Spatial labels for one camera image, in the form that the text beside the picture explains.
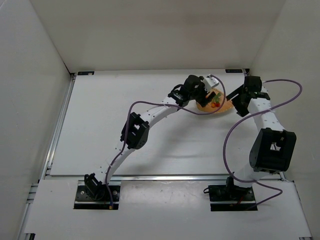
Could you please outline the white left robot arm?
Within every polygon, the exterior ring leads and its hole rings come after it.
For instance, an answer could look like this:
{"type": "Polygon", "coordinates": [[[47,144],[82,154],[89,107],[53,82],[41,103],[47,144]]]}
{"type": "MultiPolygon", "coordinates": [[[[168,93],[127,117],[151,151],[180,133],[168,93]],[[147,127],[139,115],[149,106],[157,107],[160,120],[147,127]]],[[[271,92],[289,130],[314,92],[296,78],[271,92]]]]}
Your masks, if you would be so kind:
{"type": "Polygon", "coordinates": [[[102,201],[112,196],[109,182],[112,175],[134,151],[141,149],[148,140],[150,129],[167,116],[184,110],[190,101],[206,106],[216,96],[213,89],[220,81],[216,76],[189,75],[183,84],[176,85],[161,103],[136,101],[128,110],[127,119],[121,131],[115,156],[102,163],[96,172],[84,176],[86,194],[93,201],[102,201]]]}

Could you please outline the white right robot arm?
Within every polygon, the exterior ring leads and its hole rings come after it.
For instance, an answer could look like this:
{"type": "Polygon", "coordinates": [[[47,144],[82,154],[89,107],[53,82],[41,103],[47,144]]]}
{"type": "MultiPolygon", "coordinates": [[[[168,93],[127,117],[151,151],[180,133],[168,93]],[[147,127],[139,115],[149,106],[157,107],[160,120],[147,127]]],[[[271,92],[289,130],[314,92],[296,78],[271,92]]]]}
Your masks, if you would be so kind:
{"type": "Polygon", "coordinates": [[[248,163],[240,170],[228,171],[225,190],[235,198],[247,194],[261,178],[287,171],[297,136],[280,124],[259,76],[246,76],[243,85],[226,98],[242,117],[241,121],[253,118],[258,130],[248,163]]]}

